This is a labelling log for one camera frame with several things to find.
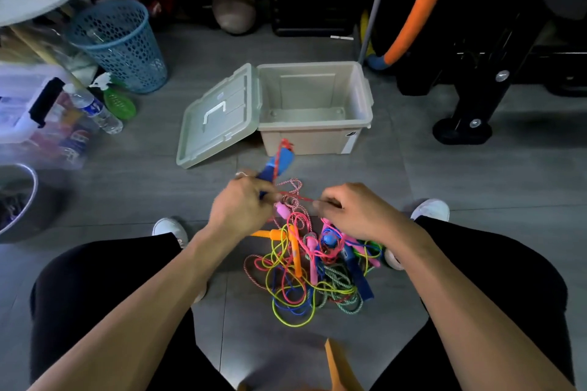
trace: beige plastic box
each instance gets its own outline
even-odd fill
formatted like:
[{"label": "beige plastic box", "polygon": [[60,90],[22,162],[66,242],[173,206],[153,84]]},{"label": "beige plastic box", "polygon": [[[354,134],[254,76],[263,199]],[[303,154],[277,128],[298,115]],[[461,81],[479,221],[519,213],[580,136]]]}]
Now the beige plastic box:
[{"label": "beige plastic box", "polygon": [[357,62],[245,64],[187,107],[176,162],[187,169],[255,130],[270,156],[283,138],[297,155],[350,153],[372,105]]},{"label": "beige plastic box", "polygon": [[373,120],[369,81],[357,62],[259,65],[258,130],[269,156],[282,138],[296,155],[350,153]]}]

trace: white shelf board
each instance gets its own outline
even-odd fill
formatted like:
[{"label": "white shelf board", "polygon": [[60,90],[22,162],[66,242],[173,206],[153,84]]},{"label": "white shelf board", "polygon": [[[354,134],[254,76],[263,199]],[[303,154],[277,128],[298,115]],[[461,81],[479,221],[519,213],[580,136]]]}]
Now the white shelf board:
[{"label": "white shelf board", "polygon": [[0,0],[0,27],[48,13],[69,0]]}]

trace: jump rope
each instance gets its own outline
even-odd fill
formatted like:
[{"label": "jump rope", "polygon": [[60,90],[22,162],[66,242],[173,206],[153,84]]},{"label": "jump rope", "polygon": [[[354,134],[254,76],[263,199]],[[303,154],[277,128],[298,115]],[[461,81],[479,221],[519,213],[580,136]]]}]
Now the jump rope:
[{"label": "jump rope", "polygon": [[[279,172],[279,156],[282,148],[289,148],[287,141],[279,146],[275,157],[273,181]],[[349,250],[358,259],[360,276],[366,276],[374,267],[380,266],[378,258],[382,247],[372,241],[358,241],[340,232],[332,223],[322,219],[320,236],[312,232],[312,222],[307,209],[300,200],[312,201],[299,195],[302,182],[296,178],[278,183],[291,185],[293,189],[280,192],[283,200],[278,203],[281,220],[274,218],[276,230],[272,231],[271,252],[266,255],[249,255],[243,268],[248,278],[271,297],[271,308],[275,317],[290,328],[308,324],[316,309],[331,301],[349,315],[358,313],[363,307],[363,291],[359,291],[348,263]],[[304,265],[296,261],[304,260]],[[265,273],[264,284],[253,276],[252,268]],[[293,315],[297,322],[290,323],[286,315]]]}]

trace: storage box lid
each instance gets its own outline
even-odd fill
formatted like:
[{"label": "storage box lid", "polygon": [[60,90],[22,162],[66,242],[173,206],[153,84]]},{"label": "storage box lid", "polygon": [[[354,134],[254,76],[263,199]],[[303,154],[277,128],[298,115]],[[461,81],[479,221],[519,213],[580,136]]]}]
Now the storage box lid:
[{"label": "storage box lid", "polygon": [[187,169],[253,133],[261,106],[258,71],[245,64],[187,107],[177,165]]}]

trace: forearm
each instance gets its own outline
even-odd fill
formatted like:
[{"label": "forearm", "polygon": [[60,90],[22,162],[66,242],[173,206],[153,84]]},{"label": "forearm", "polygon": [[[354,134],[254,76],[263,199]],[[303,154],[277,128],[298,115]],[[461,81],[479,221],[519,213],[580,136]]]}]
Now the forearm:
[{"label": "forearm", "polygon": [[205,228],[176,258],[132,293],[31,390],[144,390],[179,322],[226,255]]},{"label": "forearm", "polygon": [[564,375],[417,224],[398,219],[386,246],[401,261],[467,390],[572,390]]}]

